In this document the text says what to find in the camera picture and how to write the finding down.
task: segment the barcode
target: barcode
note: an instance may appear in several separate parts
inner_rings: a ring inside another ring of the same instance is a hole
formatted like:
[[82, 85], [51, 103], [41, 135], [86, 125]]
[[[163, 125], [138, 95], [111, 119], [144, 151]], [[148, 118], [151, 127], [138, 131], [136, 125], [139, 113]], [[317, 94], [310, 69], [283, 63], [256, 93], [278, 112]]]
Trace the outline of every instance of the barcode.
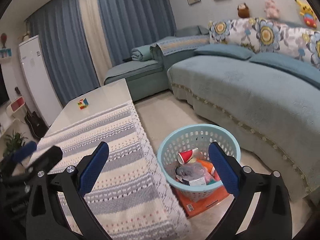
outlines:
[[193, 208], [192, 204], [187, 205], [187, 208], [188, 208], [189, 211], [195, 210], [195, 209]]

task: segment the white table top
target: white table top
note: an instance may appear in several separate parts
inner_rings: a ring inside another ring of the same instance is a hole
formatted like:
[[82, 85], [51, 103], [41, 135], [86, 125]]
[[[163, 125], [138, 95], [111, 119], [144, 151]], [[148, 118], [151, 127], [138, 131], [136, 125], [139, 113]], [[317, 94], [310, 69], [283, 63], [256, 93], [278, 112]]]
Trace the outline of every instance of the white table top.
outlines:
[[[78, 106], [78, 102], [84, 98], [87, 99], [89, 105], [87, 108], [81, 110]], [[131, 100], [125, 79], [120, 79], [111, 84], [95, 89], [83, 96], [71, 100], [53, 122], [47, 132], [47, 135], [98, 112], [113, 108]]]

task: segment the pink plush toy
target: pink plush toy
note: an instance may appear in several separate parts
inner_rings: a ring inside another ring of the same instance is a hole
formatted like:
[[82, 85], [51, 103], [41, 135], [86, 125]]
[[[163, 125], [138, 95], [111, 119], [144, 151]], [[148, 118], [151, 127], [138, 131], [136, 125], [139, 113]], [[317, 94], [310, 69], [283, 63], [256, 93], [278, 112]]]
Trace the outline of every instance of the pink plush toy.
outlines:
[[266, 8], [264, 9], [268, 19], [279, 19], [279, 9], [276, 7], [276, 3], [273, 0], [266, 0]]

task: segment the white sheer curtain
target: white sheer curtain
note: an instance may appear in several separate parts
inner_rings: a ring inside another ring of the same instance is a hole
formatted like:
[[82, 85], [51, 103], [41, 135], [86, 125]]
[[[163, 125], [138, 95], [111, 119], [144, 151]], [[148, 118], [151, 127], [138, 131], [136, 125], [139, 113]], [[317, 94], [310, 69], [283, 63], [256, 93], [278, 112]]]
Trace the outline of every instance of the white sheer curtain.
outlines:
[[98, 0], [79, 0], [79, 5], [92, 62], [99, 83], [103, 86], [107, 71], [112, 68], [112, 63], [103, 33]]

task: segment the blue pillow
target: blue pillow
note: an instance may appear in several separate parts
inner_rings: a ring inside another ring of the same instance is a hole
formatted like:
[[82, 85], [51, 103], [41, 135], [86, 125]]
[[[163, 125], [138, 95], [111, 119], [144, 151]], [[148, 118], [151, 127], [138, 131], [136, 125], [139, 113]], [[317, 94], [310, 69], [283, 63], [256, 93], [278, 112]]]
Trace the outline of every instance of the blue pillow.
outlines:
[[174, 36], [176, 37], [187, 37], [187, 36], [196, 36], [196, 35], [201, 35], [199, 26], [185, 27], [183, 29], [176, 30], [174, 34]]
[[249, 61], [287, 72], [320, 89], [320, 71], [309, 63], [269, 52], [259, 53]]
[[208, 44], [195, 50], [196, 55], [214, 55], [247, 60], [255, 55], [247, 48], [228, 44]]

